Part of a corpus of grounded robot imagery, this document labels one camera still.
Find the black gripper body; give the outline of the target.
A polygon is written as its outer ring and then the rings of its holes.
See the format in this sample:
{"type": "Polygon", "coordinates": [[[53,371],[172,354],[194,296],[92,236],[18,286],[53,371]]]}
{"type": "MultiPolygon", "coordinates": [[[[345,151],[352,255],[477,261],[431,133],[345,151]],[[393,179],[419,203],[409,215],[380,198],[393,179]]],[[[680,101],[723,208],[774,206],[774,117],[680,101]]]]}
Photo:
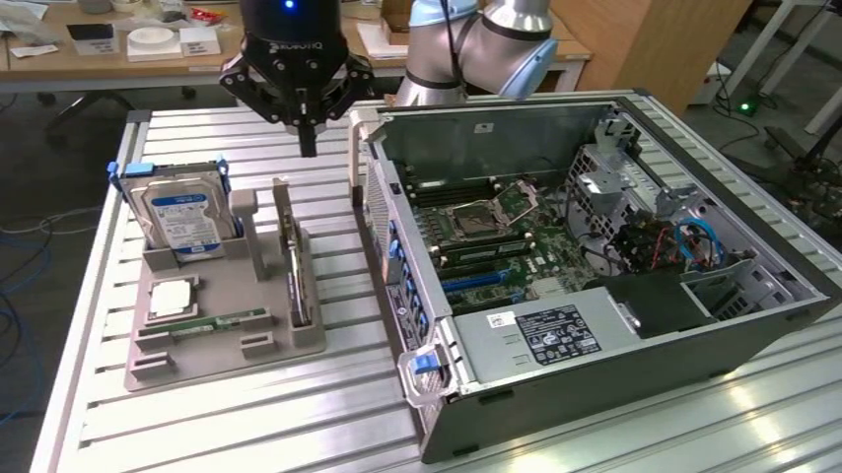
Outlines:
{"type": "Polygon", "coordinates": [[[238,8],[248,65],[284,99],[320,101],[348,58],[340,3],[253,0],[238,8]]]}

